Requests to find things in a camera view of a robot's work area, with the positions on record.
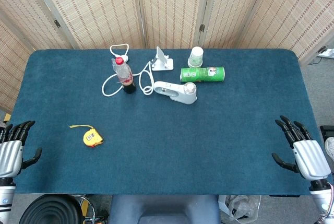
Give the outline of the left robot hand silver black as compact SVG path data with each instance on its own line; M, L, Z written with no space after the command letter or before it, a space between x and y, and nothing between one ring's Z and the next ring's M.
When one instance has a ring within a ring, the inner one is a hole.
M38 148L30 160L23 160L28 133L34 124L35 121L25 121L16 126L9 124L1 130L1 180L12 180L40 159L42 148Z

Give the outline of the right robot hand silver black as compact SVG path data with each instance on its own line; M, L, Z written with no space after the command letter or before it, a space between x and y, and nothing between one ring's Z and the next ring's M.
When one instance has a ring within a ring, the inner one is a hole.
M294 154L295 163L283 161L276 153L272 157L280 167L299 173L308 181L323 180L331 173L331 169L318 141L313 140L306 127L298 122L291 122L281 115L275 123L283 131Z

